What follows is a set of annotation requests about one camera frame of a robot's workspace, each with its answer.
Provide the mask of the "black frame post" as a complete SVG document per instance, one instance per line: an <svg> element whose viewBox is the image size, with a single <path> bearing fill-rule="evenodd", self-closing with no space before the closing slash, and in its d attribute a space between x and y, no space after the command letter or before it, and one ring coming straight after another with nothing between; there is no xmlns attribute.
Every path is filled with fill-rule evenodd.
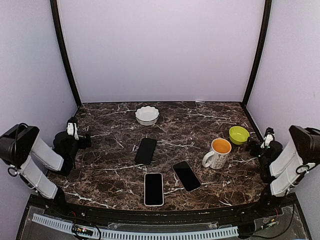
<svg viewBox="0 0 320 240"><path fill-rule="evenodd" d="M268 26L269 26L269 20L270 20L270 14L271 14L271 8L272 8L272 0L265 0L264 1L264 9L263 9L263 15L262 15L262 22L261 22L261 28L259 32L259 38L257 42L257 47L254 55L254 60L251 68L251 72L249 75L248 83L246 86L246 90L244 93L244 97L242 99L241 105L244 109L247 108L254 83L256 80L256 76L258 73L258 69L260 66L263 49L265 45L265 40L267 36Z"/></svg>
<svg viewBox="0 0 320 240"><path fill-rule="evenodd" d="M69 56L67 53L67 48L64 40L64 34L63 34L63 29L62 29L62 24L60 20L60 14L59 14L59 9L58 9L58 1L57 0L50 0L50 8L51 8L51 15L53 19L53 24L54 24L54 30L58 42L58 47L62 59L62 63L64 66L64 70L66 73L66 77L68 80L68 84L71 90L71 93L73 95L73 99L75 101L75 104L77 108L79 108L82 105L82 101L80 98L80 94L78 92L77 86L76 86L76 81L72 72L71 64L69 61Z"/></svg>

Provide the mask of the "white patterned mug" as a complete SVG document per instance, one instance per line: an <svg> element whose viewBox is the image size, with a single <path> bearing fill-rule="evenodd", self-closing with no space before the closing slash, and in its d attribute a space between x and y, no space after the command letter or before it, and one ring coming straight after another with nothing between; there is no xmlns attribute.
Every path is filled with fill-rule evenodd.
<svg viewBox="0 0 320 240"><path fill-rule="evenodd" d="M222 169L232 150L230 142L223 138L212 141L210 151L203 157L202 166L214 170Z"/></svg>

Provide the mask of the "green bowl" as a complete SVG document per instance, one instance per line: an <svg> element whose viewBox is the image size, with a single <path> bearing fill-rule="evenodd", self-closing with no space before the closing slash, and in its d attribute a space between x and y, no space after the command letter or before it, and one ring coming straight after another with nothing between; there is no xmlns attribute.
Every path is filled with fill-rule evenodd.
<svg viewBox="0 0 320 240"><path fill-rule="evenodd" d="M243 145L249 137L249 132L241 126L232 126L229 129L229 139L235 145Z"/></svg>

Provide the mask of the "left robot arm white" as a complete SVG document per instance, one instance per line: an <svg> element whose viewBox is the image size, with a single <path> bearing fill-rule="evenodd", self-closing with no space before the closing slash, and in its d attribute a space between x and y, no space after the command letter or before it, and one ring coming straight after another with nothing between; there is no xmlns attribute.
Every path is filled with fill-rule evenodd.
<svg viewBox="0 0 320 240"><path fill-rule="evenodd" d="M91 135L78 135L78 126L69 122L65 131L59 132L50 147L40 136L36 126L20 123L0 137L0 158L9 166L8 173L20 178L48 200L53 200L51 210L60 218L71 213L65 203L63 190L47 178L35 163L39 161L49 171L68 176L75 168L75 158L79 149L91 147Z"/></svg>

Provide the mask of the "green circuit board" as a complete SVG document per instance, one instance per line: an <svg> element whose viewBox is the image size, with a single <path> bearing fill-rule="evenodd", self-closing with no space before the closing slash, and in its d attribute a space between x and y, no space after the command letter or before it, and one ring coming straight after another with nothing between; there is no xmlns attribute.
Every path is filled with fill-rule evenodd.
<svg viewBox="0 0 320 240"><path fill-rule="evenodd" d="M71 232L76 237L87 237L87 238L92 237L94 234L94 231L91 228L88 228L86 226L76 225L76 224L72 225Z"/></svg>

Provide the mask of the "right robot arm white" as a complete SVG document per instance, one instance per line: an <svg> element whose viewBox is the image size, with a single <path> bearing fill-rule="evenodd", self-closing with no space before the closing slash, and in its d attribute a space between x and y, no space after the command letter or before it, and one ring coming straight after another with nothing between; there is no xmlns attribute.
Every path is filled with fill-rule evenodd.
<svg viewBox="0 0 320 240"><path fill-rule="evenodd" d="M260 178L266 184L261 192L263 200L255 205L255 213L260 217L266 217L274 210L272 197L284 197L320 164L319 129L291 125L289 134L286 146L275 140L275 132L270 127L261 142L251 137L247 139L245 150L258 158Z"/></svg>

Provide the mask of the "black frame post left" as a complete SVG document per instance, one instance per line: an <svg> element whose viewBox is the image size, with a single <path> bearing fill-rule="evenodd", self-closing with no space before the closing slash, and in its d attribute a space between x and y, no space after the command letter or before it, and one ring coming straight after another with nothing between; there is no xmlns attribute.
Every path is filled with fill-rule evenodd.
<svg viewBox="0 0 320 240"><path fill-rule="evenodd" d="M64 70L66 73L66 77L68 80L68 84L71 90L71 93L73 95L73 99L75 101L75 104L77 108L79 108L82 105L82 101L80 98L80 94L78 92L77 86L76 86L76 81L72 72L71 64L69 61L69 56L67 53L67 48L64 40L64 34L63 34L63 29L62 29L62 24L60 20L60 14L59 14L59 9L58 9L58 1L57 0L50 0L50 8L51 8L51 15L53 19L53 24L54 24L54 30L58 42L58 47L62 59L62 63L64 66Z"/></svg>

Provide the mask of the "black frame post right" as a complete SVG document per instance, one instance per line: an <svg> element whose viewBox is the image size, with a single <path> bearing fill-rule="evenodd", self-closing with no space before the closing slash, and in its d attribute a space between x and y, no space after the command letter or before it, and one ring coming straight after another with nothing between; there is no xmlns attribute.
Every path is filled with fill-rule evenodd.
<svg viewBox="0 0 320 240"><path fill-rule="evenodd" d="M244 109L247 108L254 83L256 80L256 76L258 73L258 69L260 66L263 49L265 45L265 40L267 36L268 26L269 26L269 20L270 20L270 14L271 14L271 8L272 8L272 0L265 0L264 1L264 9L263 9L263 15L262 15L262 22L261 22L261 28L259 32L259 38L257 42L257 47L254 55L254 60L251 68L251 72L249 75L248 83L246 86L246 90L244 93L244 97L242 99L241 105Z"/></svg>

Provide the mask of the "black front rail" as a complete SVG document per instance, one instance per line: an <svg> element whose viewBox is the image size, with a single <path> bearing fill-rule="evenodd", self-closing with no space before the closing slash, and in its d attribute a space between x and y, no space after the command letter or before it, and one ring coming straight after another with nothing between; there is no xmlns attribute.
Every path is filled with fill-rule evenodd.
<svg viewBox="0 0 320 240"><path fill-rule="evenodd" d="M116 210L101 207L89 207L85 205L67 203L67 213L50 200L43 197L38 198L38 204L42 208L48 208L46 213L54 216L60 215L67 219L76 219L79 223L96 224L107 226L111 223L116 224L142 224L142 225L187 225L205 224L217 222L222 225L250 225L253 227L254 221L260 218L267 218L276 215L285 216L285 207L289 207L292 213L288 214L290 220L295 215L301 216L301 206L295 193L290 193L286 198L275 203L261 206L257 202L237 206L220 208L210 208L202 210L182 210L182 211L133 211Z"/></svg>

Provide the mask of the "white scalloped ceramic bowl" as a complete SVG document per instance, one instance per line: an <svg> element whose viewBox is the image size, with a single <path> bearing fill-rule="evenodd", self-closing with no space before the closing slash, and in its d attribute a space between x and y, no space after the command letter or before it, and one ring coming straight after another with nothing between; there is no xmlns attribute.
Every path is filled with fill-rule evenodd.
<svg viewBox="0 0 320 240"><path fill-rule="evenodd" d="M153 106L143 106L135 112L137 122L142 126L152 126L157 123L160 112Z"/></svg>

